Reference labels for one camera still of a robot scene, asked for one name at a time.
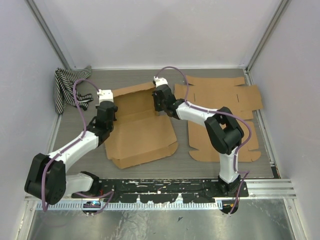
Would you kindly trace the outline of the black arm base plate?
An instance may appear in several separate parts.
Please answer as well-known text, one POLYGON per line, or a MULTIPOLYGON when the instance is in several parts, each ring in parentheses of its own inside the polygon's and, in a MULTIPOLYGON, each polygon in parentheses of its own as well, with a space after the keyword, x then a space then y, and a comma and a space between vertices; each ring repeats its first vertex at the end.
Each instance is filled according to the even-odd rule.
POLYGON ((214 203, 215 198, 234 198, 238 185, 229 192, 217 179, 102 179, 99 194, 113 191, 112 203, 174 203, 178 197, 187 203, 214 203))

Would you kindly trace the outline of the brown cardboard box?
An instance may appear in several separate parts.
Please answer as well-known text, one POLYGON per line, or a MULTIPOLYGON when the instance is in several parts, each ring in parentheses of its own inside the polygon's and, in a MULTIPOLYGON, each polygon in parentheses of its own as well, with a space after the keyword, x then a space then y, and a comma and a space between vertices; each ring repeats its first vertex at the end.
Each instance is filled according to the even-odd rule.
POLYGON ((120 169, 170 157, 178 149, 170 118, 155 111, 154 90, 147 82, 112 91, 118 111, 104 145, 107 158, 120 169))

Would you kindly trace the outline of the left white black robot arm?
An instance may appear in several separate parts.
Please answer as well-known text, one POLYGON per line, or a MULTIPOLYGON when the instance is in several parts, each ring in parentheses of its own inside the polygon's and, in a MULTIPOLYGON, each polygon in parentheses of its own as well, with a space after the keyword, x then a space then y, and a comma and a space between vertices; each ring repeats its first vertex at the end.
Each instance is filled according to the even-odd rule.
POLYGON ((72 194, 91 199, 98 197, 101 192, 99 177, 87 171, 67 174, 80 158, 102 145, 114 129, 118 111, 115 103, 101 101, 96 109, 96 116, 78 137, 50 154, 38 153, 33 158, 24 185, 27 194, 40 199, 44 205, 55 205, 72 194))

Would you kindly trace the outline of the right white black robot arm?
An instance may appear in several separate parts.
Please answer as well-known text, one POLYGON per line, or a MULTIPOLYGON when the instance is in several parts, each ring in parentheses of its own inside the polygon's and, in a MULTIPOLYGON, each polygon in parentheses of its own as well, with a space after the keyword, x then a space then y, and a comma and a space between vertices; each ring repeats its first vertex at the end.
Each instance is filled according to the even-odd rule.
POLYGON ((193 122, 204 127, 212 147, 219 153, 218 184, 225 197, 232 197, 241 188, 238 173, 238 147, 244 131, 227 107, 201 108, 182 98, 177 99, 167 84, 157 85, 152 92, 154 108, 177 120, 193 122))

